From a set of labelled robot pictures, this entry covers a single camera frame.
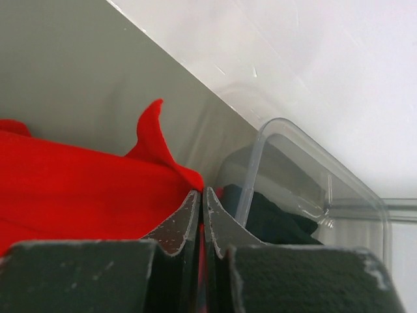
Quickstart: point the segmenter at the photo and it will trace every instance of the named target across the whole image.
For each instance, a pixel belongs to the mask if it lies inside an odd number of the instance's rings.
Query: plastic box
[[[253,193],[316,221],[325,245],[365,247],[390,268],[390,224],[384,202],[296,125],[273,119],[252,146],[222,163],[216,187],[242,187],[236,220],[245,226]]]

